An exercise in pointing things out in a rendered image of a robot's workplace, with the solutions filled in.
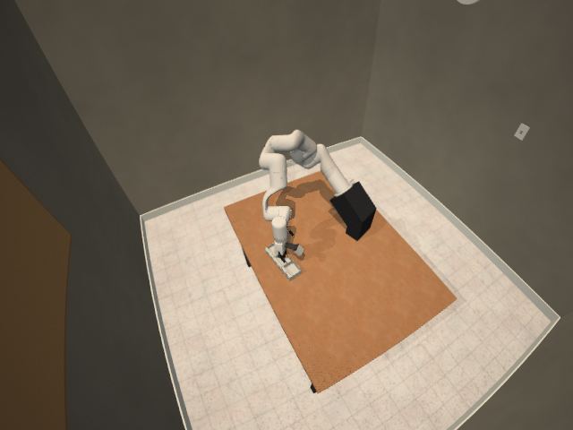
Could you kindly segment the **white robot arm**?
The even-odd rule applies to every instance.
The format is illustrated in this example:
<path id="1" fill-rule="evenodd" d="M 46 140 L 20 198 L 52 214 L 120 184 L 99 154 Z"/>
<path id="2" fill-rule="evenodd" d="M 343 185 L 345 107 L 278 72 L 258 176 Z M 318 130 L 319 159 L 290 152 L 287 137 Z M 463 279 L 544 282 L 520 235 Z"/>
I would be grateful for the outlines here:
<path id="1" fill-rule="evenodd" d="M 263 218 L 271 221 L 274 240 L 278 243 L 284 243 L 288 240 L 287 224 L 292 215 L 291 208 L 268 205 L 271 195 L 287 187 L 287 159 L 277 152 L 290 152 L 291 159 L 306 169 L 321 163 L 321 173 L 336 192 L 335 197 L 350 189 L 354 179 L 351 177 L 346 180 L 329 155 L 327 148 L 323 144 L 316 144 L 301 131 L 294 130 L 289 135 L 271 136 L 259 160 L 260 167 L 269 170 L 270 180 L 270 187 L 263 196 L 262 210 Z"/>

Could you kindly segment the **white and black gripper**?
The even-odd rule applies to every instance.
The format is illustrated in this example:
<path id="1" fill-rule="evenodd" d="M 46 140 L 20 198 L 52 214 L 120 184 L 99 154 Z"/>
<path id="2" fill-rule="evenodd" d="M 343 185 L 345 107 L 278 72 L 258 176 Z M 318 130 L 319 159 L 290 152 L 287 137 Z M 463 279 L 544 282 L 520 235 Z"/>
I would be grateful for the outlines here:
<path id="1" fill-rule="evenodd" d="M 274 243 L 274 249 L 275 249 L 275 254 L 278 253 L 278 258 L 286 258 L 285 254 L 287 254 L 285 245 L 286 243 L 288 243 L 288 240 L 284 243 L 278 243 L 275 241 Z M 282 254 L 282 255 L 281 255 Z"/>

